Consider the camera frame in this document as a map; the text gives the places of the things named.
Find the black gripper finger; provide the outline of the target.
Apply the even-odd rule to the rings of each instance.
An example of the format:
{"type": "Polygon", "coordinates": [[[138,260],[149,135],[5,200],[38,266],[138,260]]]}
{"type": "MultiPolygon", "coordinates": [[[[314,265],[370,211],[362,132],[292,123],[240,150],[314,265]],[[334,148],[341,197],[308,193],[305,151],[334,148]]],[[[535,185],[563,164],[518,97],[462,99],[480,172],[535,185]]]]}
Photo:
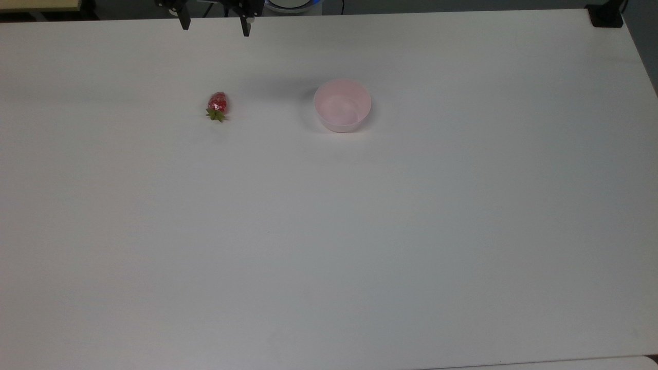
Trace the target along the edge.
{"type": "Polygon", "coordinates": [[[190,29],[191,18],[187,2],[169,2],[169,12],[179,19],[183,30],[190,29]]]}
{"type": "Polygon", "coordinates": [[[250,36],[251,23],[253,23],[256,14],[250,3],[237,3],[233,6],[233,12],[240,17],[242,33],[245,37],[250,36]]]}

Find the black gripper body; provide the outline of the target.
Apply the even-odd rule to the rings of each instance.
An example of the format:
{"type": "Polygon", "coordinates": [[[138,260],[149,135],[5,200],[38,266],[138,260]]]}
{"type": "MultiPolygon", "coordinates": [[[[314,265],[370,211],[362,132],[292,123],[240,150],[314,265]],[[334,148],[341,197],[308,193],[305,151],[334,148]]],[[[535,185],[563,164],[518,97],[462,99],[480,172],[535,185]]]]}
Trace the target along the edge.
{"type": "Polygon", "coordinates": [[[184,14],[190,16],[190,5],[192,3],[218,4],[219,7],[228,9],[240,17],[254,18],[261,16],[265,7],[265,1],[154,1],[154,5],[167,9],[174,16],[181,17],[184,14]]]}

